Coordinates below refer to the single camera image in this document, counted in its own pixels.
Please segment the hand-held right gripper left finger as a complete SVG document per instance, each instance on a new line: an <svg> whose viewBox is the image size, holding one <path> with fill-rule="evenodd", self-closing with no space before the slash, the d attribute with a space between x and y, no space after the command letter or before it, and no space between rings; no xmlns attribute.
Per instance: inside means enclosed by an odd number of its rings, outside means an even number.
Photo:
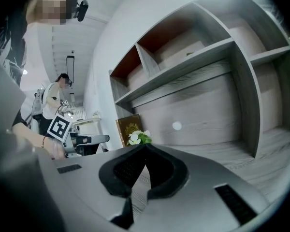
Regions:
<svg viewBox="0 0 290 232"><path fill-rule="evenodd" d="M99 178L105 163L137 149L52 161L52 195L65 232L147 232L143 217L133 220L130 199L111 195Z"/></svg>

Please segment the person's black printed t-shirt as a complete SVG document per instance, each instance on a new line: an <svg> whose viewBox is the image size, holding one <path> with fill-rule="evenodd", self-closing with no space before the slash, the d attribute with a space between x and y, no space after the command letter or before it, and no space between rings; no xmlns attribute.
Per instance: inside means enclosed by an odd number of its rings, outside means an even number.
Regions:
<svg viewBox="0 0 290 232"><path fill-rule="evenodd" d="M6 16L0 26L0 131L24 123L20 109L26 95L20 82L26 62L27 25L24 13L17 11Z"/></svg>

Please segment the grey wooden shelf unit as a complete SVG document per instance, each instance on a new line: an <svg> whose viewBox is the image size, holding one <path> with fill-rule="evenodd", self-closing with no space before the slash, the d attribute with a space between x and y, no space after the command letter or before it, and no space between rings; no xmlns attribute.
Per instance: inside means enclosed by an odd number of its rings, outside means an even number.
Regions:
<svg viewBox="0 0 290 232"><path fill-rule="evenodd" d="M268 201L280 197L290 160L290 35L276 6L127 0L114 23L124 40L110 72L117 118L139 115L155 144L215 160Z"/></svg>

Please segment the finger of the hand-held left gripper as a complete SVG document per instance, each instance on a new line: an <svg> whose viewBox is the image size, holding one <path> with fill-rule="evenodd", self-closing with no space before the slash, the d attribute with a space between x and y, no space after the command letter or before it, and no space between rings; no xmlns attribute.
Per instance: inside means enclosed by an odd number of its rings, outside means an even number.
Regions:
<svg viewBox="0 0 290 232"><path fill-rule="evenodd" d="M94 155L98 150L99 145L79 145L78 154L80 155Z"/></svg>
<svg viewBox="0 0 290 232"><path fill-rule="evenodd" d="M98 145L110 140L109 135L78 135L76 137L77 145Z"/></svg>

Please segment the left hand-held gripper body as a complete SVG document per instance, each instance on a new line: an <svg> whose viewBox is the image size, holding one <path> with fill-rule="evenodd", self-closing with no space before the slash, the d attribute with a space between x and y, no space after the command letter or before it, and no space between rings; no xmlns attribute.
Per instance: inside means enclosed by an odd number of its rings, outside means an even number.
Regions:
<svg viewBox="0 0 290 232"><path fill-rule="evenodd" d="M81 156L76 152L76 138L80 136L80 131L70 120L56 114L48 127L47 133L61 142L67 158Z"/></svg>

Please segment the brown gold-patterned book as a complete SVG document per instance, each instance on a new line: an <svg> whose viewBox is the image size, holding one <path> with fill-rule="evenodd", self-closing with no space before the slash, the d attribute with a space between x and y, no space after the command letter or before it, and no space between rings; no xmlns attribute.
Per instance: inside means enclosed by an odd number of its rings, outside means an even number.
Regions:
<svg viewBox="0 0 290 232"><path fill-rule="evenodd" d="M143 131L143 126L139 115L132 115L118 119L116 120L116 126L123 147L127 146L130 134L134 131Z"/></svg>

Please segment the black framed ceiling light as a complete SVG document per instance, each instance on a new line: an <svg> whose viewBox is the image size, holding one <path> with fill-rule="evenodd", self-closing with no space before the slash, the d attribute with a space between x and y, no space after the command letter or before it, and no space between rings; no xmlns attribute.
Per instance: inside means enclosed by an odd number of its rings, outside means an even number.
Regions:
<svg viewBox="0 0 290 232"><path fill-rule="evenodd" d="M75 57L72 55L68 55L66 57L66 72L72 84L74 83L74 63Z"/></svg>

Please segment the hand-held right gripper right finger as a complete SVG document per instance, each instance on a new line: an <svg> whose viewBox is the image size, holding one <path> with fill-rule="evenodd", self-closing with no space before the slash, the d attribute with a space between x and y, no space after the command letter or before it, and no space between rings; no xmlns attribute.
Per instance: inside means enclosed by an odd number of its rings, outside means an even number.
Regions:
<svg viewBox="0 0 290 232"><path fill-rule="evenodd" d="M162 145L155 148L183 161L186 184L172 197L148 200L132 232L231 232L241 227L216 188L228 186L256 215L268 207L253 185L216 161Z"/></svg>

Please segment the person's left forearm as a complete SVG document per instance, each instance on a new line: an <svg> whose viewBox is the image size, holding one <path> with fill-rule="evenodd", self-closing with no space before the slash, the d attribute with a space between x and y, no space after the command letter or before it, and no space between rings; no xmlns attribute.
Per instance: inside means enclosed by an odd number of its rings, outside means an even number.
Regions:
<svg viewBox="0 0 290 232"><path fill-rule="evenodd" d="M20 137L27 139L34 147L42 148L49 153L53 159L65 158L65 150L60 141L39 135L27 128L23 123L18 123L12 127L12 132Z"/></svg>

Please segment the white grey machine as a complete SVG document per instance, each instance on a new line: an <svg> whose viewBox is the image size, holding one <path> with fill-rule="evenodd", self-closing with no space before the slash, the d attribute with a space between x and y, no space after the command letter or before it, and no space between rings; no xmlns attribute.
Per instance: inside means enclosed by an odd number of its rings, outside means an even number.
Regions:
<svg viewBox="0 0 290 232"><path fill-rule="evenodd" d="M31 112L31 129L34 132L39 133L39 123L42 117L43 113L43 94L45 89L39 89L35 93L33 106L32 106L32 112Z"/></svg>

